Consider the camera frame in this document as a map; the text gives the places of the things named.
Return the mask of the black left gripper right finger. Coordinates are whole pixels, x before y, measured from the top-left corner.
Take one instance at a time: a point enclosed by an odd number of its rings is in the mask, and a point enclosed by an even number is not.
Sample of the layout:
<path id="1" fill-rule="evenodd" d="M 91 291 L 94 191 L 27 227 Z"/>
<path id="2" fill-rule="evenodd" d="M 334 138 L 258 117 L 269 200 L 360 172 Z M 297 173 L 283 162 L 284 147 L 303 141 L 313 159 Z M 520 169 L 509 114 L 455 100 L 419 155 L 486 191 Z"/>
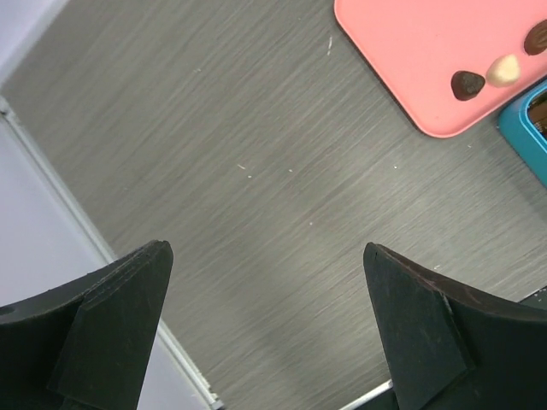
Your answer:
<path id="1" fill-rule="evenodd" d="M 546 407 L 545 289 L 512 302 L 377 243 L 363 265 L 392 383 L 383 407 Z"/>

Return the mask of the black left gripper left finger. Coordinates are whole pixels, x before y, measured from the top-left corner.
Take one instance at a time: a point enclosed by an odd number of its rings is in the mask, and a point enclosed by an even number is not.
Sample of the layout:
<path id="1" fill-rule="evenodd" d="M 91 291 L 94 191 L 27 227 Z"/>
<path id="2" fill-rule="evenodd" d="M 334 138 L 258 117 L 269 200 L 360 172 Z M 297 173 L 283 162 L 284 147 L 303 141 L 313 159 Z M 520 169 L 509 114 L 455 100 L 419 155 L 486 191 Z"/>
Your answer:
<path id="1" fill-rule="evenodd" d="M 167 241 L 1 308 L 3 409 L 135 409 L 174 262 Z"/>

